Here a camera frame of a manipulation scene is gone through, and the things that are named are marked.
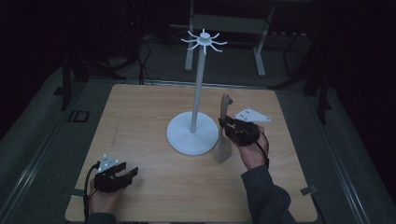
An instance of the black cable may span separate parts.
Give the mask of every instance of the black cable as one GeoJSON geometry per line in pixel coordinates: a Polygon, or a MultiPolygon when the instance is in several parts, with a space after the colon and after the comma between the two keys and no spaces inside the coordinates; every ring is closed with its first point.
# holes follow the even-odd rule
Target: black cable
{"type": "MultiPolygon", "coordinates": [[[[148,77],[148,79],[151,82],[151,85],[154,85],[154,83],[152,82],[152,79],[160,79],[161,75],[163,74],[162,72],[154,70],[154,69],[151,69],[151,68],[149,68],[147,66],[145,66],[144,70],[145,70],[146,76],[148,77]],[[152,77],[149,76],[148,71],[156,73],[156,74],[158,74],[158,76],[156,76],[155,78],[152,78],[152,77]]],[[[129,82],[134,81],[136,79],[139,79],[139,77],[127,77],[127,79],[122,81],[121,84],[126,84],[126,83],[129,83],[129,82]]]]}
{"type": "MultiPolygon", "coordinates": [[[[145,58],[145,60],[143,62],[140,59],[140,55],[139,54],[137,55],[137,60],[139,61],[139,65],[140,65],[139,85],[144,85],[144,73],[145,73],[145,68],[146,68],[146,62],[148,61],[149,55],[151,54],[151,48],[144,41],[142,41],[141,43],[148,48],[148,55],[146,56],[146,58],[145,58]]],[[[148,76],[148,79],[150,80],[151,84],[153,84],[152,80],[151,80],[151,78],[149,76],[148,76]]]]}
{"type": "MultiPolygon", "coordinates": [[[[265,140],[267,141],[268,144],[268,140],[266,139],[267,137],[265,137],[265,134],[262,131],[259,131],[260,133],[262,133],[262,135],[264,136],[265,140]]],[[[268,152],[264,151],[264,148],[262,148],[262,146],[260,146],[259,142],[255,141],[254,142],[256,144],[256,146],[260,149],[260,151],[262,152],[262,154],[264,155],[264,159],[265,159],[265,166],[268,168],[270,166],[270,159],[268,159],[268,152]]]]}
{"type": "Polygon", "coordinates": [[[98,190],[96,189],[91,195],[90,197],[88,197],[88,201],[90,200],[90,198],[93,196],[93,194],[95,194],[98,190]]]}
{"type": "Polygon", "coordinates": [[[134,37],[137,36],[137,38],[134,38],[134,41],[136,41],[136,42],[135,42],[135,45],[137,46],[136,59],[137,59],[137,61],[139,62],[139,65],[140,65],[140,71],[139,71],[139,85],[144,85],[144,80],[143,80],[143,75],[144,75],[144,73],[143,73],[143,68],[144,68],[144,65],[145,65],[147,59],[149,58],[149,53],[148,53],[148,57],[146,58],[146,60],[142,63],[141,58],[140,58],[140,54],[139,54],[139,51],[140,51],[139,46],[140,46],[140,44],[143,43],[142,38],[140,38],[141,31],[142,31],[142,29],[143,29],[143,26],[142,26],[143,17],[142,17],[142,14],[141,14],[142,6],[141,6],[141,3],[139,3],[139,1],[130,1],[129,4],[132,4],[132,5],[133,5],[133,8],[135,9],[135,11],[134,11],[135,17],[134,17],[133,22],[132,22],[131,25],[129,26],[129,28],[131,29],[133,36],[134,36],[134,37]]]}
{"type": "Polygon", "coordinates": [[[154,73],[157,73],[157,74],[158,74],[158,76],[155,77],[155,79],[160,79],[162,73],[159,72],[159,71],[156,71],[156,70],[154,70],[154,69],[151,69],[151,68],[149,68],[149,67],[146,66],[146,62],[147,62],[147,60],[149,59],[149,55],[150,55],[150,53],[151,53],[151,48],[150,48],[150,46],[149,46],[148,44],[146,44],[145,42],[143,42],[143,45],[145,45],[145,46],[148,48],[148,55],[147,55],[145,61],[143,62],[143,70],[144,70],[144,73],[146,74],[146,77],[147,77],[148,80],[151,82],[151,85],[154,85],[154,83],[152,82],[151,77],[149,76],[148,70],[151,71],[151,72],[154,72],[154,73]]]}
{"type": "Polygon", "coordinates": [[[84,223],[88,223],[88,216],[90,215],[90,207],[88,205],[88,200],[90,199],[88,197],[88,183],[90,182],[90,175],[93,169],[99,168],[99,164],[100,162],[97,162],[95,165],[93,165],[91,169],[88,171],[87,177],[85,178],[84,195],[82,196],[82,201],[84,203],[84,217],[85,217],[84,223]]]}

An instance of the dark background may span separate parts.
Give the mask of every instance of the dark background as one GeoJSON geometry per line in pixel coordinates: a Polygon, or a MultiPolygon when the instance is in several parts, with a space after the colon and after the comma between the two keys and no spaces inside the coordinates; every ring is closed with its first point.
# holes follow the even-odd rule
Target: dark background
{"type": "MultiPolygon", "coordinates": [[[[128,32],[125,27],[131,11],[120,9],[125,8],[120,6],[125,6],[126,1],[101,0],[94,5],[93,1],[77,0],[1,1],[0,137],[3,137],[44,80],[62,65],[62,58],[72,47],[89,52],[97,60],[106,58],[114,48],[112,43],[120,42],[120,36],[128,32]]],[[[188,1],[143,2],[138,12],[132,11],[133,16],[140,13],[140,25],[165,38],[169,36],[169,23],[188,22],[188,1]]],[[[198,9],[261,14],[260,10],[244,11],[240,1],[227,2],[230,4],[219,1],[217,7],[198,9]]],[[[307,15],[308,10],[316,15],[323,7],[300,4],[279,6],[271,30],[312,34],[310,37],[318,42],[317,55],[308,57],[307,64],[311,64],[309,58],[321,58],[329,49],[336,52],[331,86],[396,201],[396,4],[390,0],[340,2],[347,6],[324,8],[331,14],[320,35],[315,32],[318,27],[310,26],[312,21],[305,20],[302,14],[307,15]]]]}

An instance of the metal frame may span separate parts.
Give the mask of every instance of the metal frame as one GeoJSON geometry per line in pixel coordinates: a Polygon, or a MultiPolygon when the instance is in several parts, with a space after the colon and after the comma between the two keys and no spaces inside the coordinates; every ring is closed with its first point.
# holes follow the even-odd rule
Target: metal frame
{"type": "MultiPolygon", "coordinates": [[[[262,62],[262,47],[265,38],[268,35],[268,30],[271,20],[274,16],[276,7],[271,6],[266,20],[250,19],[250,18],[234,18],[222,16],[209,16],[194,14],[194,0],[190,0],[190,24],[189,30],[193,32],[194,29],[216,30],[223,32],[236,32],[246,34],[260,35],[260,42],[253,48],[253,54],[256,61],[257,72],[259,77],[265,77],[265,69],[262,62]]],[[[192,70],[193,50],[187,50],[186,64],[184,69],[187,72],[192,70]]]]}

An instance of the cable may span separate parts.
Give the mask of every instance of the cable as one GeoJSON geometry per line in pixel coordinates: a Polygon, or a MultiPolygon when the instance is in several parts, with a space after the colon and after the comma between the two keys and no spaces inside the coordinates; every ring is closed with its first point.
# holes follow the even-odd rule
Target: cable
{"type": "MultiPolygon", "coordinates": [[[[268,144],[268,140],[267,137],[265,136],[265,134],[262,131],[259,131],[260,133],[262,133],[262,136],[264,136],[265,140],[267,141],[268,144]]],[[[262,152],[262,154],[264,155],[264,159],[265,159],[265,166],[268,168],[270,166],[270,159],[268,159],[268,152],[264,151],[264,148],[262,148],[262,146],[260,146],[259,142],[255,141],[254,142],[256,144],[257,147],[259,147],[260,151],[262,152]]]]}
{"type": "Polygon", "coordinates": [[[88,183],[90,182],[90,175],[93,169],[99,168],[99,164],[100,162],[97,162],[95,165],[93,165],[91,169],[88,171],[87,177],[85,178],[84,195],[82,196],[82,201],[84,203],[84,217],[85,217],[84,223],[88,223],[88,216],[90,215],[90,207],[88,205],[88,200],[91,198],[88,196],[88,183]]]}
{"type": "Polygon", "coordinates": [[[161,72],[159,72],[159,71],[157,71],[157,70],[154,70],[154,69],[151,69],[151,68],[149,68],[149,67],[146,67],[146,70],[149,70],[149,71],[151,71],[151,72],[154,72],[154,73],[157,73],[157,74],[158,74],[158,76],[155,77],[154,79],[160,79],[160,77],[161,77],[161,75],[162,75],[161,72]]]}
{"type": "Polygon", "coordinates": [[[98,190],[96,189],[91,195],[90,197],[88,197],[88,201],[90,200],[90,198],[93,196],[93,194],[95,194],[98,190]]]}
{"type": "MultiPolygon", "coordinates": [[[[144,73],[145,73],[145,68],[146,68],[146,62],[148,61],[149,55],[151,54],[151,48],[144,41],[141,41],[141,44],[146,46],[147,49],[148,49],[148,55],[146,56],[146,58],[145,58],[145,60],[143,62],[141,61],[140,54],[137,55],[137,60],[138,60],[139,65],[140,65],[139,85],[144,85],[144,73]]],[[[151,84],[153,84],[151,78],[149,77],[149,74],[147,73],[147,71],[146,71],[146,75],[148,75],[148,79],[150,80],[151,84]]]]}

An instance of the wooden table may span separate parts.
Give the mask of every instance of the wooden table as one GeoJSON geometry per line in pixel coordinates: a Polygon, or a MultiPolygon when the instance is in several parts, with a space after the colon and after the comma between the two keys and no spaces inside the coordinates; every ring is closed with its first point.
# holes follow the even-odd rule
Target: wooden table
{"type": "MultiPolygon", "coordinates": [[[[270,173],[291,197],[290,211],[298,221],[314,221],[309,196],[290,133],[273,91],[203,88],[199,111],[216,123],[220,100],[229,93],[233,116],[249,106],[272,118],[265,127],[270,143],[270,173]]],[[[115,211],[118,221],[250,222],[246,191],[240,175],[247,169],[233,147],[230,159],[219,164],[213,150],[188,156],[168,143],[166,128],[176,115],[192,111],[194,87],[115,85],[82,167],[76,189],[83,189],[88,170],[107,154],[139,167],[134,183],[123,193],[115,211]]],[[[67,220],[83,220],[82,199],[72,197],[67,220]]]]}

